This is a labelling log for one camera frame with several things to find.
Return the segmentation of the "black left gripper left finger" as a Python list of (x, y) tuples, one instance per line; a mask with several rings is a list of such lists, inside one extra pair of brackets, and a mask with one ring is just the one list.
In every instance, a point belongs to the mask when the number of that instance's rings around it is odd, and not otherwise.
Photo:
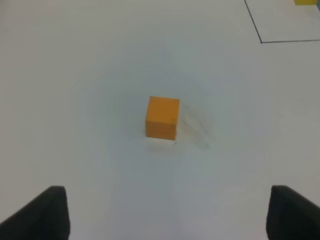
[(71, 234), (67, 192), (50, 186), (0, 223), (2, 240), (67, 240)]

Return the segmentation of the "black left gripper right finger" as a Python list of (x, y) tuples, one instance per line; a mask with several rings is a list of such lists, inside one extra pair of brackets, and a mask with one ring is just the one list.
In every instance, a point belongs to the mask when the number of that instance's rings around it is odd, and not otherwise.
[(286, 185), (273, 185), (265, 229), (269, 240), (318, 240), (320, 207)]

